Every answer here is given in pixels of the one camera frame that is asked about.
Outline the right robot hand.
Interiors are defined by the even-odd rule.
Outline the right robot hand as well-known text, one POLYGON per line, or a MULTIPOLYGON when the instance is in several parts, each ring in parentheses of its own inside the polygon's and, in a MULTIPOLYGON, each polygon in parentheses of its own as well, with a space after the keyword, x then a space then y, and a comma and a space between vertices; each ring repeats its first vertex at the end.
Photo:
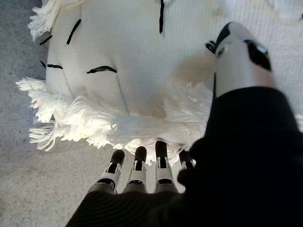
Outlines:
POLYGON ((216 55, 204 136, 179 153, 179 193, 167 145, 155 144, 156 184, 148 194, 145 147, 116 192, 125 154, 116 150, 70 227, 300 227, 303 134, 273 82, 268 51, 242 24, 230 22, 206 47, 216 55))

